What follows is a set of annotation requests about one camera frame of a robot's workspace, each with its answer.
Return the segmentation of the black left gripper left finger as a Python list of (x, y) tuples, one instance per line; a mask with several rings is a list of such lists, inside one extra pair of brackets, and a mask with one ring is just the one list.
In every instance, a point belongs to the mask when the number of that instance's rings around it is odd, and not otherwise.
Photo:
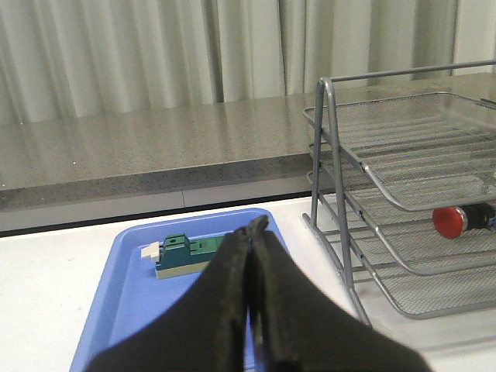
[(212, 261), (165, 313), (97, 355), (89, 371), (241, 371), (250, 239), (244, 228), (223, 237)]

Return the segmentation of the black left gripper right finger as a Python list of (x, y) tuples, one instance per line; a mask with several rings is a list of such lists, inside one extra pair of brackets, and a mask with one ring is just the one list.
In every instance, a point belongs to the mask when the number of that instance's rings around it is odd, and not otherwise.
[(247, 227), (246, 293), (262, 371), (428, 371), (414, 350), (376, 332), (326, 297), (268, 231)]

